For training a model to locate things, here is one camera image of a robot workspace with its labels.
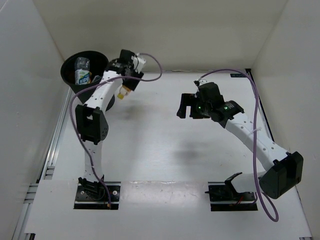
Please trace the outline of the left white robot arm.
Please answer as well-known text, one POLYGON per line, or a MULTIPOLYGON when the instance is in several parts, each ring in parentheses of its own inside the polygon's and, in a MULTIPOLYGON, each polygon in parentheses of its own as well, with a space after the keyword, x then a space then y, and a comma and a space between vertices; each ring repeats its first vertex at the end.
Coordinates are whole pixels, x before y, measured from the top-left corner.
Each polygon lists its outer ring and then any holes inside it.
POLYGON ((146 60, 134 52, 121 50, 119 58, 110 61, 90 98, 75 108, 76 127, 81 142, 88 150, 85 153, 85 170, 82 179, 98 182, 104 178, 102 170, 102 141, 107 137, 109 126, 105 112, 117 90, 122 99, 139 84, 144 75, 146 60))

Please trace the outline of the orange juice bottle gold cap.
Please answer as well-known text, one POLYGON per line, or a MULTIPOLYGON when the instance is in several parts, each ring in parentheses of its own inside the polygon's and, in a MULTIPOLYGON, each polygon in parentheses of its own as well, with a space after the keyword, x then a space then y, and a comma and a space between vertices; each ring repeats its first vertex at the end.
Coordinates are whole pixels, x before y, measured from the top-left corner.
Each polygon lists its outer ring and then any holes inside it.
POLYGON ((96 75, 96 76, 93 78, 92 83, 99 82, 99 81, 101 80, 101 78, 102 78, 101 76, 96 75))

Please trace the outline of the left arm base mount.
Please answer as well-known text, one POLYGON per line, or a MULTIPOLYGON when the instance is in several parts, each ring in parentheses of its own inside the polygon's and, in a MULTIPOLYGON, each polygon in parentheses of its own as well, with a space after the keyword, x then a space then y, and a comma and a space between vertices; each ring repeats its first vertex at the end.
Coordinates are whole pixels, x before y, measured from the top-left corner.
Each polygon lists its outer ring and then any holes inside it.
POLYGON ((77 190, 73 208, 75 210, 118 210, 121 196, 121 182, 90 182, 85 178, 78 178, 77 190))

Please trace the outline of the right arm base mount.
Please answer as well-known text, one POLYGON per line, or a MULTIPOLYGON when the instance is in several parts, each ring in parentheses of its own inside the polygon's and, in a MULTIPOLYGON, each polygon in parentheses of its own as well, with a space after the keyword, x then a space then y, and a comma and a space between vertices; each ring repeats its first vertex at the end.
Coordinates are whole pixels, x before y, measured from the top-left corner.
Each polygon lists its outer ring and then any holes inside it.
POLYGON ((254 192, 236 192, 232 186, 232 180, 242 172, 237 172, 225 181, 208 182, 208 190, 211 212, 252 212, 257 211, 258 197, 254 192))

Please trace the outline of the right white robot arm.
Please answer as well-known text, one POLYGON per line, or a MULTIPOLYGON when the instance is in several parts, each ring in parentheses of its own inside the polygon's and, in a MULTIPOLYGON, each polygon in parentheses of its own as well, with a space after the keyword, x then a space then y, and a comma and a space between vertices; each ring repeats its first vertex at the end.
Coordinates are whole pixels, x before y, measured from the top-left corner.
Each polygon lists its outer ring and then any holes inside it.
POLYGON ((265 133, 254 129, 254 122, 235 101, 225 101, 217 84, 195 81, 196 93, 183 93, 177 116, 186 118, 187 107, 193 119, 211 119, 235 135, 259 160, 264 168, 258 173, 258 185, 271 199, 278 199, 300 183, 303 156, 290 153, 273 142, 265 133))

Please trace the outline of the small clear bottle yellow cap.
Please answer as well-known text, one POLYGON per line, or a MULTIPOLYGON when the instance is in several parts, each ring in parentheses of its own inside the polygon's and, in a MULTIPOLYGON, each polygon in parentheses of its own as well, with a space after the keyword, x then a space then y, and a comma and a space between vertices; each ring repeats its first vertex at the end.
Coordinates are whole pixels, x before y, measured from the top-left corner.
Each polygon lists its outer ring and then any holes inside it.
POLYGON ((122 100, 124 97, 126 97, 132 90, 128 87, 126 87, 125 85, 122 85, 119 88, 119 92, 117 94, 117 97, 122 100))

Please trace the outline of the clear water bottle green label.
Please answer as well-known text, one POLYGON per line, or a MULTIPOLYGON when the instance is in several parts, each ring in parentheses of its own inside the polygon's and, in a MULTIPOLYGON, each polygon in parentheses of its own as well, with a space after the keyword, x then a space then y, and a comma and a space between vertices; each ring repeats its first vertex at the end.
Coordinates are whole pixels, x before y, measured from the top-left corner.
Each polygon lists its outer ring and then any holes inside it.
POLYGON ((78 57, 74 64, 74 77, 76 85, 91 83, 90 60, 85 57, 78 57))

